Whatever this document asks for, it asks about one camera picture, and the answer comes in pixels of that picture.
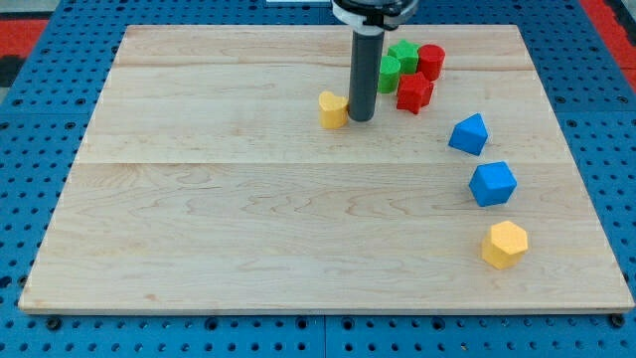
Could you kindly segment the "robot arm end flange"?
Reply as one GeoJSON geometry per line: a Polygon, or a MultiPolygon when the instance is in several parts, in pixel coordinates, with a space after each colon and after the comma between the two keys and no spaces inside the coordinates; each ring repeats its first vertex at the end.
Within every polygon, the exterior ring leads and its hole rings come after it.
{"type": "Polygon", "coordinates": [[[333,15],[356,33],[394,31],[417,11],[418,0],[332,0],[333,15]]]}

